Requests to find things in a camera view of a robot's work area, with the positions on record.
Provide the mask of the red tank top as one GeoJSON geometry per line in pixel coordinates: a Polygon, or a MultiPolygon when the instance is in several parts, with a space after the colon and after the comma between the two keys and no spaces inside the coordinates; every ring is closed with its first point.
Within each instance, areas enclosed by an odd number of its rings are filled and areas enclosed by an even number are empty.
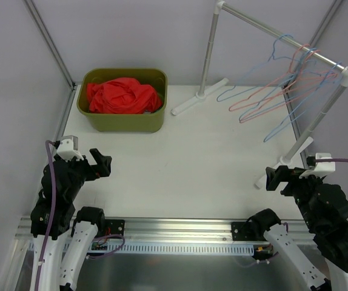
{"type": "Polygon", "coordinates": [[[87,84],[89,112],[99,114],[154,113],[163,105],[157,91],[135,78],[116,78],[87,84]]]}

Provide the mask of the pink wire hanger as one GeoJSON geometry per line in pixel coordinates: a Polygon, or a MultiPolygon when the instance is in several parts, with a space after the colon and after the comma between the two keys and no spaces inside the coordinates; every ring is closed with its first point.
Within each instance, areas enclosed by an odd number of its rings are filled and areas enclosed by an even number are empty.
{"type": "MultiPolygon", "coordinates": [[[[310,48],[304,48],[304,49],[303,49],[303,53],[307,52],[309,49],[310,49],[310,48]]],[[[315,63],[315,65],[308,65],[306,68],[309,69],[309,70],[311,70],[311,71],[318,71],[318,70],[316,69],[316,63],[315,63]]],[[[242,106],[242,105],[246,105],[246,104],[248,104],[248,103],[252,103],[252,102],[259,101],[260,99],[263,99],[263,97],[265,97],[266,95],[268,95],[270,92],[272,92],[270,95],[274,95],[274,94],[279,93],[279,92],[281,91],[281,87],[277,87],[275,90],[274,90],[274,87],[275,87],[275,86],[269,87],[269,88],[265,89],[265,90],[262,91],[261,93],[255,95],[255,96],[254,96],[253,98],[251,98],[249,101],[244,101],[243,103],[239,104],[238,107],[240,107],[240,106],[242,106]]],[[[285,94],[285,95],[281,95],[281,96],[275,98],[275,99],[270,103],[270,105],[274,105],[274,104],[279,103],[279,102],[281,102],[281,101],[286,101],[286,100],[288,100],[289,98],[292,98],[292,96],[293,96],[295,93],[299,93],[299,92],[302,92],[302,91],[305,91],[305,90],[308,89],[308,87],[305,86],[305,82],[304,82],[304,81],[298,81],[298,82],[293,86],[293,88],[295,89],[295,91],[293,91],[293,92],[291,92],[291,93],[287,93],[287,94],[285,94]]],[[[247,110],[247,109],[244,108],[244,109],[237,110],[237,111],[240,111],[241,114],[243,114],[246,110],[247,110]]]]}

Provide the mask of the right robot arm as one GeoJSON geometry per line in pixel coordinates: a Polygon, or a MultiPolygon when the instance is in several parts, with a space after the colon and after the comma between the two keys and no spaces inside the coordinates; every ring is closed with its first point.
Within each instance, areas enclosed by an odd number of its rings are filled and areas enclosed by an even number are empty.
{"type": "Polygon", "coordinates": [[[306,290],[348,290],[348,200],[339,185],[323,181],[334,171],[332,162],[324,166],[317,164],[311,169],[266,168],[266,189],[274,191],[280,183],[286,183],[281,194],[295,200],[327,263],[329,277],[292,241],[273,210],[264,209],[254,214],[240,229],[240,233],[251,239],[267,241],[306,290]]]}

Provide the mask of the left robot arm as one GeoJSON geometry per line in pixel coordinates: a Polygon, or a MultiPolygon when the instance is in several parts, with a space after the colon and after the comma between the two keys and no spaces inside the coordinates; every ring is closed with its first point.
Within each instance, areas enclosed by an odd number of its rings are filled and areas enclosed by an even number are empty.
{"type": "Polygon", "coordinates": [[[30,214],[34,259],[30,290],[76,290],[78,276],[94,237],[106,230],[103,209],[73,204],[85,182],[111,174],[111,156],[90,149],[95,164],[73,155],[47,155],[41,190],[30,214]]]}

